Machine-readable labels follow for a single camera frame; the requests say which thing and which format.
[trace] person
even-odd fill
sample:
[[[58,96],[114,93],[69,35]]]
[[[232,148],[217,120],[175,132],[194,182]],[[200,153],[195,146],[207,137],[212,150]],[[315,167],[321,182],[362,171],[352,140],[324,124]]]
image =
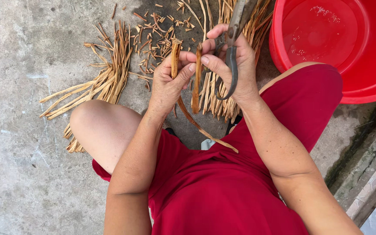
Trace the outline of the person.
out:
[[[231,71],[213,56],[219,24],[207,33],[201,62],[230,87]],[[296,65],[260,91],[254,51],[237,46],[238,84],[232,98],[243,118],[209,150],[189,150],[162,129],[195,72],[195,54],[181,51],[178,76],[170,56],[154,71],[142,117],[117,104],[91,100],[70,126],[110,181],[105,234],[362,234],[329,192],[309,152],[342,98],[342,79],[326,64]],[[149,219],[148,205],[154,224]]]

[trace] concrete floor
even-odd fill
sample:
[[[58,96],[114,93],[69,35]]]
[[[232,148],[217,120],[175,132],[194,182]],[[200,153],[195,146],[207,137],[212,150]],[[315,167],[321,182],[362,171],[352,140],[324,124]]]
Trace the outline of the concrete floor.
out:
[[[93,24],[100,21],[111,35],[113,21],[109,18],[114,3],[0,0],[0,234],[102,233],[108,184],[92,171],[87,153],[69,154],[65,150],[69,141],[62,138],[62,131],[70,112],[51,121],[39,119],[50,102],[38,101],[98,74],[97,68],[86,66],[99,62],[98,58],[82,44],[97,41]],[[210,1],[211,7],[216,3]],[[125,4],[127,9],[122,11],[124,4],[119,3],[115,19],[131,25],[141,23],[132,15],[134,11],[143,14],[144,9],[155,9],[161,14],[164,10],[140,0]],[[191,6],[200,12],[198,2]],[[173,13],[181,19],[189,15],[188,11],[183,17],[180,12]],[[191,35],[201,39],[197,32],[185,34],[186,41]],[[130,70],[137,71],[140,60],[133,55]],[[259,85],[278,74],[266,42],[257,68]],[[149,96],[144,81],[130,76],[119,103],[141,112]],[[183,97],[188,103],[188,92],[183,92]],[[373,106],[339,106],[311,152],[323,175],[349,145],[354,128],[364,123]],[[189,148],[200,148],[205,137],[179,109],[178,116],[169,116],[177,135]],[[223,136],[226,125],[222,120],[209,115],[194,118],[214,137]]]

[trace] metal scissors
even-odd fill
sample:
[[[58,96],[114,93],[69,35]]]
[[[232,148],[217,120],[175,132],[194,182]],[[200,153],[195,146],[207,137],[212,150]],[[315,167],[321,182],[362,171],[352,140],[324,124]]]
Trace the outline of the metal scissors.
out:
[[[232,71],[232,84],[230,89],[227,92],[225,97],[220,96],[219,87],[220,84],[223,82],[222,78],[218,77],[216,84],[215,84],[215,94],[217,99],[225,100],[228,99],[234,92],[237,86],[237,62],[236,62],[236,49],[237,46],[234,45],[234,42],[239,37],[240,33],[246,23],[249,21],[250,16],[255,8],[258,0],[237,0],[236,5],[233,9],[232,18],[230,19],[230,23],[228,25],[227,31],[223,32],[220,36],[214,39],[216,43],[216,50],[214,51],[214,56],[219,56],[222,47],[227,44],[227,51],[226,51],[226,65]]]

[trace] red bucket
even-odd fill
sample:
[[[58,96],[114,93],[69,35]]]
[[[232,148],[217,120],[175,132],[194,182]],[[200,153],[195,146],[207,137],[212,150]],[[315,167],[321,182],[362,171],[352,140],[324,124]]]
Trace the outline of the red bucket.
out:
[[[376,1],[277,0],[269,49],[282,73],[305,61],[337,67],[341,103],[376,101]]]

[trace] red clothing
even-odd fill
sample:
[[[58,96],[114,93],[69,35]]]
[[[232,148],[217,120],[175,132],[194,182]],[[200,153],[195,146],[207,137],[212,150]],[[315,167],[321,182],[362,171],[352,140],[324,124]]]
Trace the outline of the red clothing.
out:
[[[337,69],[297,70],[261,97],[310,152],[342,98]],[[162,131],[149,207],[152,234],[308,234],[300,216],[279,199],[244,120],[209,150],[189,150]],[[94,170],[110,175],[93,161]]]

